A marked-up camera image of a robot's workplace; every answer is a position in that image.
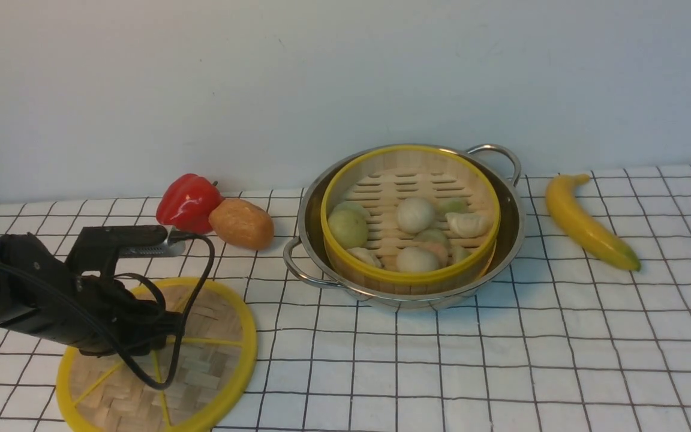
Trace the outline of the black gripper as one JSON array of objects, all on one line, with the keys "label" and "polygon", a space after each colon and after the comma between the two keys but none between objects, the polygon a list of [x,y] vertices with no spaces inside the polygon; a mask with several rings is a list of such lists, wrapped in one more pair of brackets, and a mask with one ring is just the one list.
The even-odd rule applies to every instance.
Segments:
[{"label": "black gripper", "polygon": [[61,274],[61,293],[72,302],[61,306],[61,344],[86,355],[110,356],[124,349],[142,356],[184,333],[184,315],[168,311],[161,288],[140,274],[122,276],[140,282],[153,298],[135,297],[113,277]]}]

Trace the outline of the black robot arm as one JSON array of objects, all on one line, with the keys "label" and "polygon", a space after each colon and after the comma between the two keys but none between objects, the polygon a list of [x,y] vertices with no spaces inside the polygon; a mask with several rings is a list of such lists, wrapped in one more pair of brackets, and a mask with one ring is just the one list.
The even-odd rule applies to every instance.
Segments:
[{"label": "black robot arm", "polygon": [[83,355],[115,355],[108,339],[88,325],[93,317],[129,355],[161,349],[183,329],[183,314],[167,311],[158,288],[153,299],[136,298],[115,273],[119,259],[162,251],[168,237],[159,225],[91,227],[59,260],[33,233],[0,236],[0,328]]}]

